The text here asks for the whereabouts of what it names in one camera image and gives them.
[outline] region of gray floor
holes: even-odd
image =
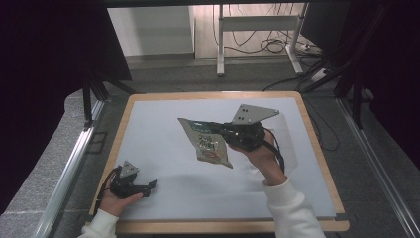
[[[130,62],[133,82],[128,85],[142,92],[255,90],[294,76],[287,58],[231,59],[225,77],[217,77],[214,60],[155,60]],[[327,233],[328,237],[406,237],[393,208],[372,173],[355,136],[350,130],[332,89],[335,82],[304,94],[310,115],[321,135],[324,155],[351,222],[349,231]],[[272,90],[293,90],[288,81]],[[94,137],[69,190],[51,237],[77,237],[94,198],[102,170],[124,111],[128,96],[109,86]],[[35,232],[42,212],[61,175],[83,127],[81,93],[69,96],[66,112],[39,163],[22,186],[7,211],[0,217],[0,237],[29,237]],[[364,132],[414,217],[420,219],[420,173],[398,145],[363,105]],[[120,235],[119,237],[152,237]],[[154,235],[153,237],[273,237],[253,235]]]

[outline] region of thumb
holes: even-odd
[[[127,197],[127,198],[121,199],[120,202],[124,206],[127,206],[127,205],[130,205],[130,204],[132,204],[132,203],[134,203],[134,202],[142,199],[142,197],[143,197],[143,194],[142,193],[137,193],[137,194],[131,195],[131,196]]]

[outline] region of hand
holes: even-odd
[[[270,132],[265,132],[264,139],[273,145],[274,138]],[[265,184],[268,186],[275,186],[283,184],[287,181],[287,176],[284,175],[280,166],[277,163],[275,154],[265,146],[260,146],[258,149],[247,152],[238,147],[229,145],[232,150],[243,153],[250,160],[260,172],[265,176]]]
[[[100,209],[110,213],[111,215],[119,217],[123,213],[126,206],[140,200],[143,197],[142,193],[137,193],[132,196],[129,196],[125,199],[120,199],[114,193],[109,190],[111,186],[111,180],[115,176],[115,173],[107,180],[106,189],[102,197]]]

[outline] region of white sleeve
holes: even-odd
[[[278,186],[264,186],[264,191],[277,238],[325,237],[312,206],[289,179]]]
[[[116,238],[115,225],[118,217],[98,209],[89,225],[83,226],[79,238]]]

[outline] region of metal rail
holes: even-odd
[[[352,110],[347,103],[346,99],[337,99],[337,102],[358,141],[371,170],[379,181],[383,192],[385,193],[389,203],[391,204],[396,216],[401,222],[402,227],[407,233],[407,237],[416,238],[420,237],[420,230],[417,222],[415,221],[411,210],[408,208],[404,198],[401,196],[391,178],[388,176],[385,168],[380,162],[380,158],[373,150],[368,138],[365,136],[363,130],[359,129],[358,125],[352,119]]]
[[[96,120],[100,115],[104,103],[97,101],[92,110],[93,124],[86,131],[82,131],[74,146],[74,149],[70,155],[70,158],[65,165],[64,171],[59,178],[57,185],[50,197],[49,203],[44,210],[43,215],[37,225],[37,229],[32,236],[33,238],[48,237],[53,228],[55,219],[59,213],[63,201],[67,195],[68,189],[71,186],[71,182],[77,172],[77,168],[80,164],[81,158],[83,157],[86,146],[92,136],[93,129],[96,124]]]

